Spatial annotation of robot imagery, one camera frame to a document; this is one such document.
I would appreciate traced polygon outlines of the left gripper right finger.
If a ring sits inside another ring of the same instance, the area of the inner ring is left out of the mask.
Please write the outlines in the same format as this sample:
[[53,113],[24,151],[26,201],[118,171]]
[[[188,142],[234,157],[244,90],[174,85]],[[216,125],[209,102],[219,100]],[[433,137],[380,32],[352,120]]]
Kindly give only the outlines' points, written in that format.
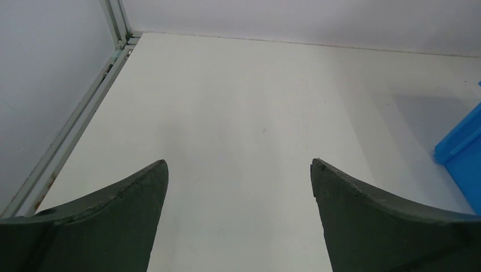
[[480,216],[410,201],[318,158],[310,177],[333,271],[480,270]]

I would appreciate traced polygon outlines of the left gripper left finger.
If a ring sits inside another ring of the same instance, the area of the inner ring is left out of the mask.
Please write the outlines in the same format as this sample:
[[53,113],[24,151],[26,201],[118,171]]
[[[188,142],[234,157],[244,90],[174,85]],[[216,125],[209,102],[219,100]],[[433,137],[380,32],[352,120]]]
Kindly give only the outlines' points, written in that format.
[[158,160],[33,216],[1,220],[2,271],[146,271],[168,188]]

